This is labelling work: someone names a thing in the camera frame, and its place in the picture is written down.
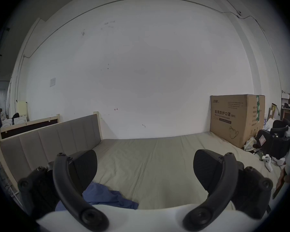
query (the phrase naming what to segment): cardboard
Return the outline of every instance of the cardboard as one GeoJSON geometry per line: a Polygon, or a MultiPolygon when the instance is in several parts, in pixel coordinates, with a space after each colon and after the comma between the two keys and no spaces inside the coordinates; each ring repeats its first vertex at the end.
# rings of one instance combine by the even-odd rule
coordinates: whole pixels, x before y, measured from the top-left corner
{"type": "Polygon", "coordinates": [[[211,96],[211,129],[217,136],[242,148],[263,128],[265,96],[211,96]]]}

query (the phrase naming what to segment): upholstered headboard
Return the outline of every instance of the upholstered headboard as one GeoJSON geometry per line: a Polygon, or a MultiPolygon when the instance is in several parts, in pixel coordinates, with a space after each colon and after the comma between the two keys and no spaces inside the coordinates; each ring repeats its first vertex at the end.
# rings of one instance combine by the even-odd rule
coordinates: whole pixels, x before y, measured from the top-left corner
{"type": "Polygon", "coordinates": [[[0,140],[0,160],[12,184],[59,152],[66,155],[93,149],[101,141],[99,113],[21,133],[0,140]]]}

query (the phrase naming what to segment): bed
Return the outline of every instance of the bed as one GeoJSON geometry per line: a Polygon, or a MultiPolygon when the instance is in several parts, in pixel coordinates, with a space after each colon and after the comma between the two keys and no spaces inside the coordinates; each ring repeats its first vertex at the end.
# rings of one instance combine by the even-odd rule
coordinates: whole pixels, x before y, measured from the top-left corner
{"type": "MultiPolygon", "coordinates": [[[[167,138],[103,140],[95,152],[98,171],[95,182],[120,191],[139,203],[139,209],[160,209],[189,203],[201,204],[207,198],[193,171],[198,149],[221,155],[232,152],[245,167],[252,166],[276,185],[280,168],[270,173],[264,162],[212,132],[167,138]]],[[[230,203],[228,209],[234,209],[230,203]]]]}
{"type": "Polygon", "coordinates": [[[139,209],[159,209],[200,204],[208,193],[193,171],[198,149],[221,155],[232,152],[244,166],[252,166],[277,183],[280,168],[268,172],[264,162],[211,132],[167,138],[102,139],[99,113],[49,125],[0,140],[0,160],[17,186],[38,166],[46,166],[59,152],[67,155],[93,149],[98,171],[93,181],[139,203],[139,209]]]}

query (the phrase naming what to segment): blue cloth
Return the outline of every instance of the blue cloth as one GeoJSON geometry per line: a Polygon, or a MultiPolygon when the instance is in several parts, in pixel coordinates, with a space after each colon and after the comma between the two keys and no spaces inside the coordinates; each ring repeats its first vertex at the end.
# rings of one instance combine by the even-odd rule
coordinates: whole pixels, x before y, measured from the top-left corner
{"type": "MultiPolygon", "coordinates": [[[[107,204],[111,206],[137,209],[139,204],[131,200],[123,198],[119,191],[110,191],[106,186],[99,183],[90,183],[86,190],[83,192],[83,199],[93,204],[107,204]]],[[[65,211],[63,203],[59,201],[55,211],[65,211]]]]}

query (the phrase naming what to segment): mattress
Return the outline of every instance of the mattress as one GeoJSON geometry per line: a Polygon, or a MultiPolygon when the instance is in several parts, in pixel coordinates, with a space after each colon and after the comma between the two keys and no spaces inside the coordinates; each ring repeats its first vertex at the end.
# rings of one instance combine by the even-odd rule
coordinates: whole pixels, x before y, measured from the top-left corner
{"type": "MultiPolygon", "coordinates": [[[[94,182],[120,191],[139,203],[139,209],[161,209],[184,204],[201,204],[207,198],[193,171],[198,149],[209,149],[224,155],[234,153],[245,167],[252,166],[275,186],[280,168],[270,173],[264,162],[235,147],[212,132],[150,139],[102,140],[94,148],[98,170],[94,182]]],[[[234,209],[232,203],[227,209],[234,209]]]]}

